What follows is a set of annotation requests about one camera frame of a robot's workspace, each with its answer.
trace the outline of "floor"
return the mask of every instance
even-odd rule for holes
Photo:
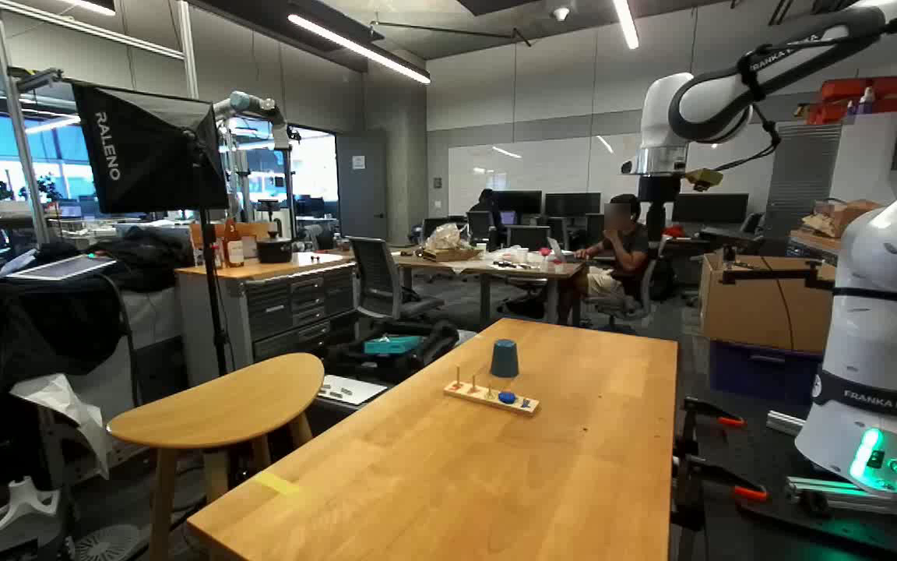
[[[417,276],[413,289],[419,296],[436,292],[445,304],[436,318],[453,322],[457,328],[476,328],[476,284],[468,281],[445,281],[445,276]],[[503,303],[521,296],[523,289],[494,284],[491,287],[491,303]],[[723,439],[717,429],[699,429],[699,452],[712,460],[723,460],[742,475],[769,475],[769,484],[780,479],[778,464],[792,464],[795,449],[792,436],[771,432],[762,426],[762,401],[738,398],[710,389],[707,381],[707,342],[699,342],[697,332],[697,310],[687,310],[680,296],[667,303],[655,303],[655,312],[643,323],[635,323],[639,332],[643,337],[662,337],[662,339],[680,339],[683,345],[683,369],[680,369],[680,398],[683,396],[710,396],[720,404],[749,413],[749,429],[733,439]],[[126,460],[121,471],[111,475],[111,479],[91,479],[73,489],[73,505],[77,505],[77,531],[91,534],[107,523],[135,523],[137,531],[147,534],[148,523],[148,456]],[[201,471],[196,459],[180,460],[180,491],[178,491],[178,510],[187,513],[190,505],[201,499]],[[778,531],[762,531],[759,523],[745,520],[733,502],[728,491],[707,491],[710,505],[710,520],[707,534],[697,537],[693,541],[693,561],[771,561],[771,557],[868,557],[868,554],[854,554],[854,553],[838,553],[838,550],[816,550],[806,546],[796,534],[778,534]],[[196,538],[178,526],[171,537],[171,557],[187,561],[199,557]]]

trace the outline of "cabinet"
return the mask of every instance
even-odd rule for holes
[[[334,322],[354,312],[352,259],[299,251],[283,265],[246,265],[219,272],[227,371],[324,345]],[[207,289],[201,268],[178,272],[190,383],[219,373]]]

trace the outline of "chair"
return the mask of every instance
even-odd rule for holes
[[[547,225],[514,225],[514,229],[506,229],[506,247],[526,247],[526,248],[547,247]]]
[[[404,303],[397,272],[391,265],[391,251],[386,241],[352,237],[349,243],[354,251],[354,273],[357,273],[354,310],[365,318],[377,318],[377,322],[419,318],[431,310],[442,304],[442,299]]]
[[[628,323],[641,323],[655,312],[651,284],[656,261],[656,251],[649,251],[639,287],[626,287],[622,303],[592,299],[594,312],[606,315],[606,329],[632,329]]]
[[[487,243],[487,247],[494,247],[494,225],[491,225],[491,208],[469,208],[468,213],[468,222],[469,222],[469,241],[474,243]]]
[[[560,243],[562,248],[571,247],[571,225],[562,214],[539,214],[535,225],[544,225],[547,229],[547,237],[555,243]]]

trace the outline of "cardboard box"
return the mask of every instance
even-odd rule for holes
[[[736,272],[806,272],[806,259],[738,257]],[[699,265],[699,332],[736,345],[822,355],[828,337],[828,289],[804,281],[723,284],[724,261],[707,251]]]

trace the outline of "person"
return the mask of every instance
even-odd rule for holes
[[[558,322],[566,323],[573,312],[573,323],[579,323],[579,299],[587,296],[622,303],[626,292],[639,289],[643,261],[649,261],[649,234],[639,225],[639,196],[621,194],[606,204],[610,217],[603,222],[600,241],[594,241],[586,248],[577,248],[577,259],[587,259],[573,281],[560,284],[560,310]]]

